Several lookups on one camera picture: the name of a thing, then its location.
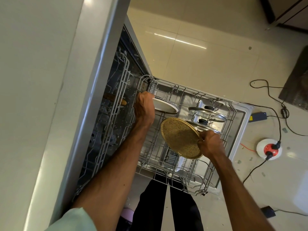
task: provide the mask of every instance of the forearm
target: forearm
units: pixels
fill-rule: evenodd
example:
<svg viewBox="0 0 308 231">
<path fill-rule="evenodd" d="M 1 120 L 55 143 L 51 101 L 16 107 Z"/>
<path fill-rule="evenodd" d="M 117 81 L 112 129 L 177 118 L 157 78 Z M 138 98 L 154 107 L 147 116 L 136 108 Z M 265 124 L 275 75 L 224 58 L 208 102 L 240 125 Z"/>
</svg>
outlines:
<svg viewBox="0 0 308 231">
<path fill-rule="evenodd" d="M 225 154 L 213 154 L 211 162 L 221 180 L 233 231 L 273 231 L 274 229 L 238 178 L 231 161 Z"/>
<path fill-rule="evenodd" d="M 115 230 L 136 171 L 149 124 L 136 122 L 108 164 L 83 190 L 73 207 L 83 207 L 97 230 Z"/>
</svg>

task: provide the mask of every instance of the dishwasher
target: dishwasher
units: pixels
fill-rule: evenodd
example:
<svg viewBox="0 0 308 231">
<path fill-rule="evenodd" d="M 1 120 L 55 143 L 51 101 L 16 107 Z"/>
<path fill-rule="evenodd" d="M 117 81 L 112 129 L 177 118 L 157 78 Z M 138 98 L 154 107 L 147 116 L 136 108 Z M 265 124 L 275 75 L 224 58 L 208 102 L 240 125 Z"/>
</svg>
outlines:
<svg viewBox="0 0 308 231">
<path fill-rule="evenodd" d="M 133 104 L 137 93 L 143 91 L 175 103 L 179 112 L 171 115 L 156 111 L 155 121 L 140 153 L 136 173 L 150 178 L 153 178 L 154 174 L 162 175 L 166 177 L 166 184 L 168 178 L 180 182 L 183 191 L 191 195 L 205 195 L 208 192 L 219 194 L 219 177 L 210 160 L 205 156 L 186 159 L 172 151 L 160 133 L 160 124 L 168 117 L 178 117 L 195 123 L 200 118 L 206 118 L 210 120 L 207 129 L 221 134 L 226 155 L 232 160 L 249 121 L 252 107 L 153 77 L 147 69 L 137 40 L 131 38 L 130 32 L 132 28 L 126 20 L 104 88 L 75 197 L 108 163 L 129 134 L 135 121 Z M 205 106 L 214 108 L 210 113 L 204 114 L 199 110 Z"/>
</svg>

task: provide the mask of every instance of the white extension cord reel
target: white extension cord reel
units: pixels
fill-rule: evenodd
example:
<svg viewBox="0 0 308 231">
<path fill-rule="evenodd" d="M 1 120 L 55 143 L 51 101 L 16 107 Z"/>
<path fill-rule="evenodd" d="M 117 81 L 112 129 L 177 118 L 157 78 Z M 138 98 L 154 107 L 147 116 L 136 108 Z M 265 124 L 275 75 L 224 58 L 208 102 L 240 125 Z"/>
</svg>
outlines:
<svg viewBox="0 0 308 231">
<path fill-rule="evenodd" d="M 273 156 L 269 160 L 274 160 L 274 159 L 277 159 L 278 157 L 280 157 L 281 154 L 282 154 L 282 147 L 280 146 L 280 148 L 278 150 L 272 148 L 272 145 L 276 144 L 277 142 L 278 142 L 277 140 L 273 140 L 273 139 L 264 139 L 264 140 L 260 141 L 257 144 L 258 155 L 261 158 L 266 159 L 265 153 L 267 151 L 270 151 L 270 152 L 272 152 Z"/>
</svg>

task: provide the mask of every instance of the person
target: person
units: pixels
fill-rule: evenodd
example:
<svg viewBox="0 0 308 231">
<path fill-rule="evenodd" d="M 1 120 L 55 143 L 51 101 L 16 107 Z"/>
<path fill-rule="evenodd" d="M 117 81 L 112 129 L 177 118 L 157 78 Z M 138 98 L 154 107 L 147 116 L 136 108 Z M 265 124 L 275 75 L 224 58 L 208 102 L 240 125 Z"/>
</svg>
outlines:
<svg viewBox="0 0 308 231">
<path fill-rule="evenodd" d="M 133 182 L 141 148 L 155 118 L 152 98 L 154 95 L 148 92 L 138 94 L 134 104 L 136 122 L 126 140 L 108 164 L 88 183 L 72 208 L 47 228 L 48 231 L 116 229 Z M 198 147 L 218 172 L 233 231 L 273 231 L 238 178 L 225 154 L 220 136 L 213 131 L 201 132 L 200 135 Z M 130 230 L 161 229 L 167 185 L 157 182 L 159 178 L 155 179 L 140 196 Z M 192 196 L 175 188 L 170 188 L 170 193 L 175 230 L 203 230 L 201 216 Z"/>
</svg>

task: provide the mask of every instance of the leg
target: leg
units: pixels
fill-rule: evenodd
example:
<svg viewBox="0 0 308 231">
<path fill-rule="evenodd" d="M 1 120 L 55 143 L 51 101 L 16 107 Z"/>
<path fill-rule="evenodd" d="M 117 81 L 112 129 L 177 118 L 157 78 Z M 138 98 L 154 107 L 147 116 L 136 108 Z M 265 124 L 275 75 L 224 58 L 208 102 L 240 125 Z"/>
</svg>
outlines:
<svg viewBox="0 0 308 231">
<path fill-rule="evenodd" d="M 156 174 L 154 178 L 166 182 L 165 176 Z M 145 191 L 140 195 L 130 231 L 161 230 L 167 185 L 155 180 L 151 180 Z"/>
<path fill-rule="evenodd" d="M 172 185 L 179 189 L 183 188 L 180 182 L 172 181 Z M 170 197 L 175 231 L 203 231 L 200 212 L 192 196 L 170 187 Z"/>
</svg>

